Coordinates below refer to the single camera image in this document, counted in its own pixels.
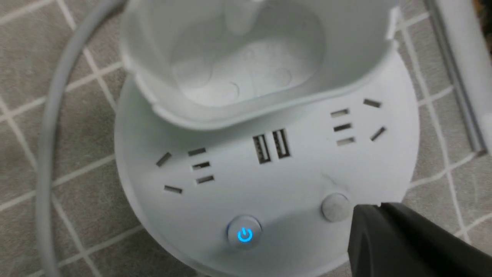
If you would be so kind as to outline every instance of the gray tile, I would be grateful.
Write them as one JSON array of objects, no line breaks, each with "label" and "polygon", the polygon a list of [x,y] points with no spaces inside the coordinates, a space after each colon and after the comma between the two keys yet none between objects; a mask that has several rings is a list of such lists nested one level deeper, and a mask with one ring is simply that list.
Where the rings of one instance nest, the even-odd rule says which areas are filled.
[{"label": "gray tile", "polygon": [[444,159],[429,109],[423,106],[420,114],[420,145],[413,180],[431,177],[444,169]]},{"label": "gray tile", "polygon": [[36,0],[2,0],[0,1],[0,16],[3,16]]},{"label": "gray tile", "polygon": [[446,176],[410,189],[403,203],[451,234],[460,230]]},{"label": "gray tile", "polygon": [[[61,219],[52,209],[55,251],[59,260],[77,254]],[[34,198],[0,213],[0,273],[25,276],[41,269],[34,234]]]},{"label": "gray tile", "polygon": [[492,256],[492,218],[468,231],[471,245]]},{"label": "gray tile", "polygon": [[413,69],[410,55],[408,54],[408,49],[406,48],[405,41],[403,40],[403,36],[400,31],[398,31],[395,34],[395,39],[400,44],[398,52],[401,58],[403,59],[403,61],[405,62],[406,68],[408,69],[408,73],[410,74],[410,78],[412,78],[413,88],[415,89],[417,100],[422,100],[424,98],[424,95],[422,94],[422,90],[420,88],[419,82],[417,81],[415,70]]},{"label": "gray tile", "polygon": [[345,263],[330,273],[321,277],[352,277],[352,271],[350,270],[350,263]]},{"label": "gray tile", "polygon": [[485,155],[455,170],[456,197],[465,225],[492,212],[492,157]]},{"label": "gray tile", "polygon": [[0,204],[19,197],[35,186],[34,169],[6,122],[0,123]]},{"label": "gray tile", "polygon": [[90,277],[92,274],[91,268],[87,265],[84,259],[68,264],[60,268],[61,276],[63,277]]},{"label": "gray tile", "polygon": [[[65,0],[75,22],[79,24],[99,0]],[[89,49],[99,68],[104,68],[120,60],[119,34],[121,12],[107,20],[94,34],[89,42]]]},{"label": "gray tile", "polygon": [[[0,95],[9,109],[46,95],[71,35],[56,2],[0,26]],[[72,80],[89,73],[81,59]]]},{"label": "gray tile", "polygon": [[[35,154],[43,110],[42,105],[14,118]],[[114,116],[96,81],[65,94],[57,131],[55,178],[113,153]]]},{"label": "gray tile", "polygon": [[106,84],[108,85],[109,91],[113,95],[113,98],[117,101],[120,98],[120,90],[122,89],[126,78],[125,70],[117,69],[105,75],[103,78],[104,81],[106,81]]},{"label": "gray tile", "polygon": [[139,225],[114,162],[57,187],[55,195],[85,248]]},{"label": "gray tile", "polygon": [[468,132],[454,93],[448,94],[433,103],[439,123],[446,139],[451,163],[458,162],[471,154]]},{"label": "gray tile", "polygon": [[106,277],[194,277],[195,270],[167,253],[146,232],[96,252],[90,256]]},{"label": "gray tile", "polygon": [[420,70],[429,88],[436,94],[451,85],[444,59],[430,19],[422,20],[408,28],[417,52]]},{"label": "gray tile", "polygon": [[424,0],[400,0],[400,7],[405,19],[411,19],[427,11]]}]

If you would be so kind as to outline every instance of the white plastic holder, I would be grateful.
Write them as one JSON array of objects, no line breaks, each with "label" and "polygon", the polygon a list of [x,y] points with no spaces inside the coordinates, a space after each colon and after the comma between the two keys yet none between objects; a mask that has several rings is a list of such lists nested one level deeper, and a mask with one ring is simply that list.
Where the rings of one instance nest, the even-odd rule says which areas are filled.
[{"label": "white plastic holder", "polygon": [[124,67],[159,117],[217,130],[346,95],[397,47],[397,0],[269,0],[237,29],[230,1],[129,1]]}]

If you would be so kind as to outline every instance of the outlet slot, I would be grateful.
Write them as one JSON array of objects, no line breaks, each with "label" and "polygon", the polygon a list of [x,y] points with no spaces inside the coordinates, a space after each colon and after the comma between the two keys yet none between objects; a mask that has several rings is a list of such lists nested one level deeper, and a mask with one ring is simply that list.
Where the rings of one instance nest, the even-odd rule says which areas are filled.
[{"label": "outlet slot", "polygon": [[209,166],[210,166],[210,162],[201,163],[201,164],[198,164],[198,165],[194,165],[193,166],[193,170],[200,170],[200,169],[203,169],[203,168],[207,168]]},{"label": "outlet slot", "polygon": [[160,158],[160,160],[157,161],[156,165],[158,167],[162,167],[169,159],[171,159],[173,155],[171,155],[171,153],[167,152],[164,156],[162,156],[162,158]]},{"label": "outlet slot", "polygon": [[333,131],[340,132],[340,131],[351,129],[351,128],[352,128],[352,123],[348,123],[348,124],[345,124],[345,125],[340,125],[340,126],[334,127],[333,128]]},{"label": "outlet slot", "polygon": [[339,110],[339,111],[331,113],[332,118],[337,118],[337,117],[341,117],[341,116],[348,115],[348,114],[350,114],[350,111],[348,109],[343,109],[343,110]]},{"label": "outlet slot", "polygon": [[383,103],[374,100],[364,99],[364,105],[368,105],[375,108],[381,108]]},{"label": "outlet slot", "polygon": [[385,132],[386,132],[386,128],[385,127],[381,127],[381,129],[377,130],[377,132],[374,135],[372,135],[372,137],[370,138],[370,140],[375,141],[381,135],[383,135]]},{"label": "outlet slot", "polygon": [[172,193],[177,193],[177,194],[183,193],[183,189],[177,188],[177,187],[171,187],[171,186],[164,186],[164,190],[172,192]]},{"label": "outlet slot", "polygon": [[273,132],[275,147],[277,148],[277,154],[279,159],[290,157],[289,144],[287,143],[287,136],[285,129]]},{"label": "outlet slot", "polygon": [[193,157],[196,155],[203,154],[205,152],[207,152],[207,150],[205,148],[200,148],[200,149],[196,149],[196,150],[192,150],[192,151],[188,152],[188,156]]},{"label": "outlet slot", "polygon": [[346,139],[342,139],[342,140],[337,141],[338,146],[344,146],[344,145],[348,145],[348,144],[352,144],[352,143],[355,143],[355,138],[346,138]]},{"label": "outlet slot", "polygon": [[268,152],[267,140],[265,135],[253,137],[254,147],[256,148],[256,155],[258,155],[258,161],[260,164],[271,162],[270,153]]},{"label": "outlet slot", "polygon": [[196,183],[197,184],[203,184],[203,183],[206,183],[206,182],[211,182],[213,180],[215,180],[215,178],[214,178],[213,175],[211,175],[211,176],[207,176],[207,177],[203,177],[203,178],[198,178],[196,180]]}]

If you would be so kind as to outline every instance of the tiled floor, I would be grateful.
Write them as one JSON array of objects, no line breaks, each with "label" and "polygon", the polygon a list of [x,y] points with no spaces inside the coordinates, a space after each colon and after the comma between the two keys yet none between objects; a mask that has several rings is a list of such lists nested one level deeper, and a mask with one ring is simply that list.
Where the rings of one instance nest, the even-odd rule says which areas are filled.
[{"label": "tiled floor", "polygon": [[[492,158],[471,153],[422,0],[401,0],[397,34],[420,101],[421,147],[404,202],[492,254]],[[35,153],[60,53],[97,0],[0,1],[0,276],[42,276],[34,238]],[[114,108],[125,77],[120,17],[87,45],[59,123],[53,221],[64,276],[193,277],[143,230],[119,185]],[[348,277],[348,265],[327,277]]]}]

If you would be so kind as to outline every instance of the black object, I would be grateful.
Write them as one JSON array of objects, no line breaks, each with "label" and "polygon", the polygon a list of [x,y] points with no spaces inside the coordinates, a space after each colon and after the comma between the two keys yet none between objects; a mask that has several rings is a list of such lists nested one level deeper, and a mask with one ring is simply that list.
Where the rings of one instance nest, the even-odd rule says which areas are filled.
[{"label": "black object", "polygon": [[353,277],[492,277],[492,257],[396,203],[354,208],[348,255]]}]

